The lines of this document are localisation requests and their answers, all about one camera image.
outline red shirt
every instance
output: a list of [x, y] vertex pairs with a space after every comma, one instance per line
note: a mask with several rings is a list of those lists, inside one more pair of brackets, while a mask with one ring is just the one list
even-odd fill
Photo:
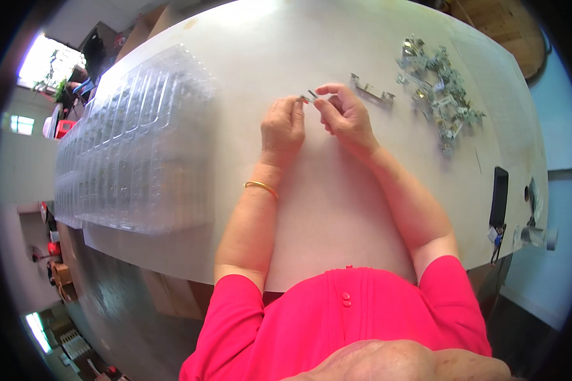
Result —
[[365, 339], [411, 339], [490, 356], [485, 322], [457, 258], [431, 263], [419, 288], [384, 270], [327, 271], [263, 308], [241, 275], [221, 278], [182, 380], [281, 380]]

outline plastic blister packaging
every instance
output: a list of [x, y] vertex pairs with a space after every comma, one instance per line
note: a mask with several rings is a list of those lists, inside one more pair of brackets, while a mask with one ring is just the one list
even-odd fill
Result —
[[103, 77], [58, 144], [55, 218], [148, 234], [211, 222], [214, 95], [181, 45]]

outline forearm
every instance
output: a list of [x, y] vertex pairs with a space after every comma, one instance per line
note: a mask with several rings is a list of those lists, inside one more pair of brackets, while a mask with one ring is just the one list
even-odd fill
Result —
[[412, 254], [438, 238], [453, 237], [449, 217], [439, 202], [389, 152], [380, 148], [366, 163], [379, 180], [398, 231]]
[[[281, 170], [261, 163], [250, 178], [275, 191], [281, 179]], [[227, 274], [241, 274], [263, 291], [275, 240], [276, 211], [277, 200], [271, 192], [256, 186], [244, 189], [216, 250], [214, 282]]]

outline woman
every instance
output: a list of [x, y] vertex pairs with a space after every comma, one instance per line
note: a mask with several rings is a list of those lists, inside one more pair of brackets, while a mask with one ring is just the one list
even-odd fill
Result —
[[215, 288], [181, 380], [501, 380], [445, 211], [383, 148], [343, 84], [318, 87], [331, 135], [377, 177], [419, 287], [370, 268], [330, 270], [263, 306], [284, 172], [303, 140], [303, 105], [277, 100], [261, 124], [262, 154], [214, 260]]

